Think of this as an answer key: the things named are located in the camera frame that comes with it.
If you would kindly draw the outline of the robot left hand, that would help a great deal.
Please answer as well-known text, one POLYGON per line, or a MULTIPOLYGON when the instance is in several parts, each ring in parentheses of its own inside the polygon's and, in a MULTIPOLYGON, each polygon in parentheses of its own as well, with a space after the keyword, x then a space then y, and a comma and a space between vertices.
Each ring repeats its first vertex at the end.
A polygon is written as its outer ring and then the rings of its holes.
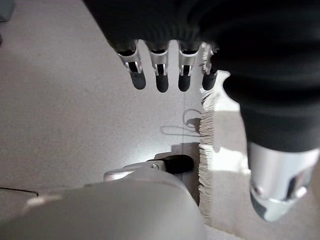
POLYGON ((146 79, 138 51, 143 40, 160 92, 168 89, 168 44, 179 46, 178 87, 190 87, 201 44, 202 86, 216 71, 230 73, 226 94, 244 123, 250 198, 273 222, 307 191, 320 155, 320 3, 317 0, 86 0, 133 86, 146 79))

